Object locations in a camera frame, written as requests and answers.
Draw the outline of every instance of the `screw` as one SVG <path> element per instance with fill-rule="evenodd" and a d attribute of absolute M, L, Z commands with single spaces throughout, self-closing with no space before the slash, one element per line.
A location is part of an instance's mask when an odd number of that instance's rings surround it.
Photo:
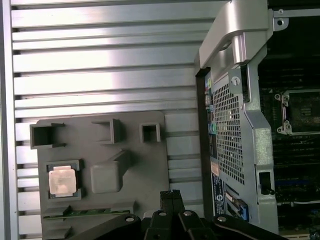
<path fill-rule="evenodd" d="M 135 219 L 133 217 L 127 217 L 125 220 L 127 222 L 133 222 Z"/>
<path fill-rule="evenodd" d="M 235 85 L 235 86 L 238 86 L 238 85 L 240 84 L 240 82 L 241 82 L 241 80 L 240 80 L 240 78 L 237 77 L 237 76 L 233 76 L 233 77 L 231 78 L 231 83 L 232 83 L 233 85 Z"/>
<path fill-rule="evenodd" d="M 191 215 L 192 215 L 192 212 L 190 212 L 190 211 L 185 211 L 185 212 L 183 213 L 183 215 L 185 215 L 185 216 L 191 216 Z"/>
<path fill-rule="evenodd" d="M 219 217 L 218 217 L 218 221 L 219 221 L 219 222 L 226 222 L 227 219 L 226 219 L 224 216 L 219 216 Z"/>

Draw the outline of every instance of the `silver metal frame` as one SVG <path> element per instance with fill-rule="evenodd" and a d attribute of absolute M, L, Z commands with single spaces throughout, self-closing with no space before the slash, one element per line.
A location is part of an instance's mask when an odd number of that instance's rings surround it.
<path fill-rule="evenodd" d="M 281 102 L 281 115 L 282 115 L 282 125 L 279 126 L 276 131 L 279 134 L 283 135 L 291 135 L 291 136 L 298 136 L 298 135 L 314 135 L 319 134 L 319 131 L 295 131 L 292 128 L 290 121 L 287 118 L 287 107 L 290 104 L 290 94 L 293 93 L 314 93 L 320 92 L 320 89 L 310 89 L 310 90 L 288 90 L 282 94 L 276 94 L 274 98 Z"/>
<path fill-rule="evenodd" d="M 228 85 L 229 92 L 238 97 L 244 184 L 221 169 L 219 177 L 248 204 L 250 223 L 277 233 L 276 198 L 261 193 L 259 179 L 260 173 L 270 173 L 274 189 L 272 132 L 261 112 L 258 83 L 258 64 L 267 55 L 266 43 L 273 31 L 274 17 L 272 10 L 268 10 L 267 1 L 229 1 L 219 12 L 200 47 L 199 65 L 201 68 L 211 67 L 213 93 Z M 247 64 L 249 102 L 243 101 L 242 87 L 232 82 L 234 70 L 243 64 Z M 221 159 L 211 157 L 211 161 L 219 164 Z"/>
<path fill-rule="evenodd" d="M 17 171 L 16 171 L 16 136 L 15 136 L 15 99 L 13 79 L 13 52 L 11 28 L 11 1 L 1 3 L 1 44 L 4 51 L 1 53 L 1 162 L 0 179 L 0 235 L 1 239 L 18 240 L 18 206 L 17 206 Z"/>

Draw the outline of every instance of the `perforated metal panel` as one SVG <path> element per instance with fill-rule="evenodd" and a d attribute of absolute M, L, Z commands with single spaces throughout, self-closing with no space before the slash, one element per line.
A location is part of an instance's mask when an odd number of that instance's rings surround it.
<path fill-rule="evenodd" d="M 214 90 L 213 105 L 219 169 L 245 184 L 239 97 L 230 93 L 226 84 Z"/>

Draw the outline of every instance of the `blue component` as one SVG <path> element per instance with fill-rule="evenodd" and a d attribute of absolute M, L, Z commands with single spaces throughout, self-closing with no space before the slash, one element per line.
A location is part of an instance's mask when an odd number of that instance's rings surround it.
<path fill-rule="evenodd" d="M 319 214 L 319 209 L 313 209 L 310 211 L 312 214 Z"/>
<path fill-rule="evenodd" d="M 208 132 L 209 134 L 217 134 L 217 126 L 214 123 L 208 124 Z"/>
<path fill-rule="evenodd" d="M 248 206 L 240 206 L 241 208 L 241 217 L 243 220 L 249 222 L 249 209 L 248 209 Z"/>

